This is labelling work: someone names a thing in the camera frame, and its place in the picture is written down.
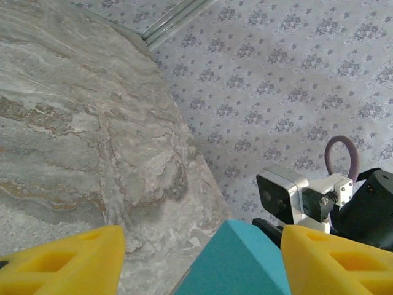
teal block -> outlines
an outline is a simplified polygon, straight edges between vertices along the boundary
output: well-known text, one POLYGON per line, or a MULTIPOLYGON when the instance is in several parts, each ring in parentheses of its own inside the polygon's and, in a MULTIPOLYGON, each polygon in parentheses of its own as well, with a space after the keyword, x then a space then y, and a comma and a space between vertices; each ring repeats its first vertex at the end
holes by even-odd
POLYGON ((175 295, 290 295, 280 249, 256 226, 225 221, 175 295))

cutout hole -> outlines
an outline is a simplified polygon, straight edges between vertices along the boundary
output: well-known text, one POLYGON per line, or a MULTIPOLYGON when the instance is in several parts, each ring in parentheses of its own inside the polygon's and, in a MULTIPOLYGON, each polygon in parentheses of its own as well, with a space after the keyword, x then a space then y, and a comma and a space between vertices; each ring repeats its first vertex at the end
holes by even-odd
POLYGON ((393 279, 391 281, 361 281, 373 295, 392 294, 393 279))
POLYGON ((34 258, 21 271, 23 272, 57 272, 74 256, 75 252, 50 252, 34 258))
POLYGON ((309 237, 310 240, 316 241, 316 242, 324 242, 327 241, 327 238, 318 235, 318 234, 314 234, 313 232, 309 232, 307 233, 307 237, 309 237))
POLYGON ((3 283, 0 284, 1 295, 33 295, 41 288, 38 283, 3 283))
POLYGON ((331 252, 331 257, 348 271, 378 271, 388 268, 365 253, 331 252))
POLYGON ((88 232, 87 234, 81 235, 79 238, 81 240, 95 240, 101 235, 100 232, 88 232))

screw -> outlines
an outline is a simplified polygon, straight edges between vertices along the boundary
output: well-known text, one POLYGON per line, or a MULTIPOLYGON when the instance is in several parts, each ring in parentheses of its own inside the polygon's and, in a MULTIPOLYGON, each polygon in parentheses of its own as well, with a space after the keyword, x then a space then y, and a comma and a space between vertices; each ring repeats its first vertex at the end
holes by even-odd
POLYGON ((327 205, 329 203, 329 199, 327 197, 322 197, 321 198, 321 203, 324 205, 327 205))

yellow foam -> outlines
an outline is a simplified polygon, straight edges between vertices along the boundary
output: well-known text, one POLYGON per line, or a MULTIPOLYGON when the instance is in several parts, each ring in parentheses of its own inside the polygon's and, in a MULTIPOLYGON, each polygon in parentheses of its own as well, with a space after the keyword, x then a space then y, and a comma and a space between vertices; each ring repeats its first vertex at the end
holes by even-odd
POLYGON ((302 226, 281 251, 292 295, 393 295, 393 253, 302 226))
POLYGON ((120 226, 105 226, 3 256, 0 295, 115 295, 125 254, 120 226))

marble surface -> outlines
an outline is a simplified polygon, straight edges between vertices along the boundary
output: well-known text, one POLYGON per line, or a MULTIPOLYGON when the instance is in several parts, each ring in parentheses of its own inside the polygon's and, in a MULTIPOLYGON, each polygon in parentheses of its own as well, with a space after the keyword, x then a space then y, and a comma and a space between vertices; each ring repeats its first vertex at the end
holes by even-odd
POLYGON ((60 0, 0 28, 0 254, 120 224, 119 294, 168 294, 230 210, 150 53, 60 0))

